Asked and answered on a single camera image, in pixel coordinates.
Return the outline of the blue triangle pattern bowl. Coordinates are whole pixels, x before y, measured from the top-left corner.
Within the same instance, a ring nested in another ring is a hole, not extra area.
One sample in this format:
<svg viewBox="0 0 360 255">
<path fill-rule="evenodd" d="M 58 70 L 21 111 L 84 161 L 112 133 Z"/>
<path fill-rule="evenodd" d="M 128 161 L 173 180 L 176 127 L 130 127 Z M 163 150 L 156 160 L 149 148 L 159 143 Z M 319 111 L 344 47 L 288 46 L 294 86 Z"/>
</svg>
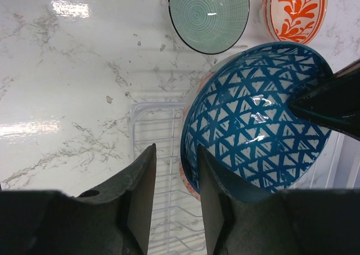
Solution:
<svg viewBox="0 0 360 255">
<path fill-rule="evenodd" d="M 332 76 L 314 49 L 273 42 L 230 56 L 192 91 L 183 112 L 181 162 L 200 194 L 197 148 L 270 193 L 287 189 L 315 163 L 331 131 L 296 117 L 288 104 Z"/>
</svg>

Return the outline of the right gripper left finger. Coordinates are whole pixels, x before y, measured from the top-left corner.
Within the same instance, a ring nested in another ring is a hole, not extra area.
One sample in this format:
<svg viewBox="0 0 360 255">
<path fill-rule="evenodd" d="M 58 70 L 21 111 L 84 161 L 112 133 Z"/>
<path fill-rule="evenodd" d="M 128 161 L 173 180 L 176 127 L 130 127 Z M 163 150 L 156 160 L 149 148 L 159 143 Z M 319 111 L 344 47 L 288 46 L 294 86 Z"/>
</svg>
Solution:
<svg viewBox="0 0 360 255">
<path fill-rule="evenodd" d="M 2 191 L 1 253 L 146 254 L 155 178 L 151 145 L 76 197 L 55 190 Z"/>
</svg>

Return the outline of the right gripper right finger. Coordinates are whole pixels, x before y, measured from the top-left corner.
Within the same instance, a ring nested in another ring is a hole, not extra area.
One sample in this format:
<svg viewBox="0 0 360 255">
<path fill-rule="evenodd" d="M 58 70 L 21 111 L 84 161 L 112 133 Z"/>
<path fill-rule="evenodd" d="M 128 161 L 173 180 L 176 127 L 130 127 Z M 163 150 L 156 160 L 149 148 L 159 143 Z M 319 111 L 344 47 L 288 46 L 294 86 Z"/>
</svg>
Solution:
<svg viewBox="0 0 360 255">
<path fill-rule="evenodd" d="M 202 146 L 197 164 L 208 254 L 359 253 L 359 190 L 268 193 Z"/>
</svg>

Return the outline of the white wire dish rack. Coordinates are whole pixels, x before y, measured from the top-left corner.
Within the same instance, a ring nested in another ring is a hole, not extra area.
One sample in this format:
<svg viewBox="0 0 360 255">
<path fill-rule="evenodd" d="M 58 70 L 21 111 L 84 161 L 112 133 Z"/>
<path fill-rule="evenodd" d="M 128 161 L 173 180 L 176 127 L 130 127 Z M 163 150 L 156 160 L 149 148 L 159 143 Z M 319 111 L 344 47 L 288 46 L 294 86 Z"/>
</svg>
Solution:
<svg viewBox="0 0 360 255">
<path fill-rule="evenodd" d="M 179 171 L 181 102 L 144 102 L 130 108 L 132 156 L 148 142 L 156 144 L 157 173 L 151 218 L 149 254 L 206 254 L 200 202 L 184 186 Z M 333 132 L 320 160 L 296 184 L 299 188 L 332 188 L 349 157 L 350 172 L 341 184 L 359 188 L 359 142 Z"/>
</svg>

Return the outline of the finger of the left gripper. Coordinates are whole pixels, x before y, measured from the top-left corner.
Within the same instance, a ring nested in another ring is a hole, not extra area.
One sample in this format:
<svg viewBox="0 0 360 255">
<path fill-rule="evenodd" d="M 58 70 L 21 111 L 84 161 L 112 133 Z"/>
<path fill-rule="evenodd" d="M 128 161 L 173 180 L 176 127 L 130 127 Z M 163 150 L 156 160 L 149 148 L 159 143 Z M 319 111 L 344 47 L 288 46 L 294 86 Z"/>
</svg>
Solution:
<svg viewBox="0 0 360 255">
<path fill-rule="evenodd" d="M 289 103 L 298 118 L 359 140 L 359 60 Z"/>
</svg>

